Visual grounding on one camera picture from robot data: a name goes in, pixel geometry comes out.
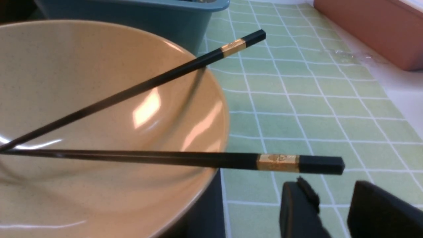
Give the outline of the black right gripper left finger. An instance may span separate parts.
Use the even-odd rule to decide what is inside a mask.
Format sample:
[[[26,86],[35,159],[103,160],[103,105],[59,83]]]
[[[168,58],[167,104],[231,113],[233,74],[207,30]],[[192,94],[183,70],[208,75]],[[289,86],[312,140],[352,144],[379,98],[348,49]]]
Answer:
[[[318,194],[303,177],[284,182],[279,217],[281,238],[330,238],[319,216],[319,205]]]

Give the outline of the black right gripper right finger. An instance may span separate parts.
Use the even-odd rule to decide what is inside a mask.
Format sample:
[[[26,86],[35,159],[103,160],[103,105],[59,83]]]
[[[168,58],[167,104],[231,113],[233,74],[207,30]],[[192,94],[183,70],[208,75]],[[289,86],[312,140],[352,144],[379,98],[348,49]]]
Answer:
[[[359,180],[347,225],[352,238],[421,238],[423,213],[382,188]]]

